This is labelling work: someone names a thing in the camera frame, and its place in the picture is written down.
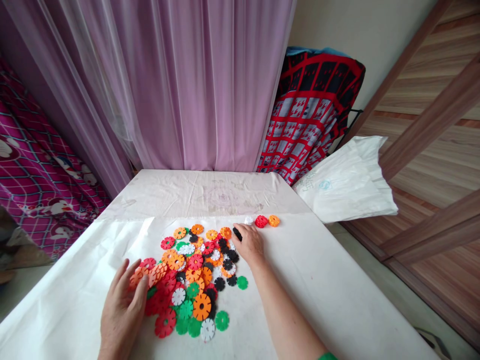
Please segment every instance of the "floor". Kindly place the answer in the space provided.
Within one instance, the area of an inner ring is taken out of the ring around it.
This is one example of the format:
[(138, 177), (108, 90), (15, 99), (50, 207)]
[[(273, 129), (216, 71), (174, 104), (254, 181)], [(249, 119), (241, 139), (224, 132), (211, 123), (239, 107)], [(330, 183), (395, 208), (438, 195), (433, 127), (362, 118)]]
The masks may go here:
[(439, 337), (452, 360), (480, 359), (480, 354), (475, 349), (347, 230), (338, 223), (328, 225), (327, 228), (412, 326)]
[[(452, 360), (480, 359), (480, 355), (465, 340), (342, 226), (335, 223), (329, 225), (328, 229), (412, 326), (439, 337), (450, 352)], [(49, 265), (19, 269), (11, 282), (0, 287), (0, 322), (51, 267)]]

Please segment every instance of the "left hand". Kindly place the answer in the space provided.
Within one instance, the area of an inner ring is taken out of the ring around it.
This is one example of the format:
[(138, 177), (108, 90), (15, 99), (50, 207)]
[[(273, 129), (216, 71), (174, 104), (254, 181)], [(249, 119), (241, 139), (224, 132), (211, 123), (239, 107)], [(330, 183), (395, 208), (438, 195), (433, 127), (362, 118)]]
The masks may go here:
[(147, 302), (149, 277), (141, 278), (135, 292), (129, 292), (130, 277), (140, 264), (135, 261), (128, 269), (125, 259), (117, 270), (101, 313), (101, 345), (98, 360), (127, 359), (140, 330)]

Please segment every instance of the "wooden floor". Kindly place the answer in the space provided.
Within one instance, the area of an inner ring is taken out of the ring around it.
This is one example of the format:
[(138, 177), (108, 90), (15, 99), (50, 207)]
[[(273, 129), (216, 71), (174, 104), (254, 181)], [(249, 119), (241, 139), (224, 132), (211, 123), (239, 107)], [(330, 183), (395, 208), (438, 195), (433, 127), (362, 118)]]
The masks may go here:
[(452, 360), (480, 359), (475, 349), (342, 226), (335, 223), (327, 228), (412, 326), (439, 337)]

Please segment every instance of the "green sleeve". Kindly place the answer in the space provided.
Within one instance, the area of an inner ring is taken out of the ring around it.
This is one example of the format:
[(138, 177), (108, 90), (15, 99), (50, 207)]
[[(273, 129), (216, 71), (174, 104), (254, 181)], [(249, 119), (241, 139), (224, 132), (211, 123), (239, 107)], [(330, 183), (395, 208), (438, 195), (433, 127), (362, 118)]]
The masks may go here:
[(324, 353), (318, 360), (337, 360), (337, 358), (331, 352), (327, 352)]

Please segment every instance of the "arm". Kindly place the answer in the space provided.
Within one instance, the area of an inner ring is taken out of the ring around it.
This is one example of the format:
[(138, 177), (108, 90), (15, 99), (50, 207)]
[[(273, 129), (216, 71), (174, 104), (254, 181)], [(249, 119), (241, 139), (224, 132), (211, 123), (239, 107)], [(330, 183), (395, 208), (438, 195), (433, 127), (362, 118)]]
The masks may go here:
[(278, 358), (319, 359), (328, 350), (290, 299), (266, 261), (263, 239), (257, 228), (245, 224), (233, 225), (242, 236), (240, 242), (233, 235), (233, 243), (250, 266)]

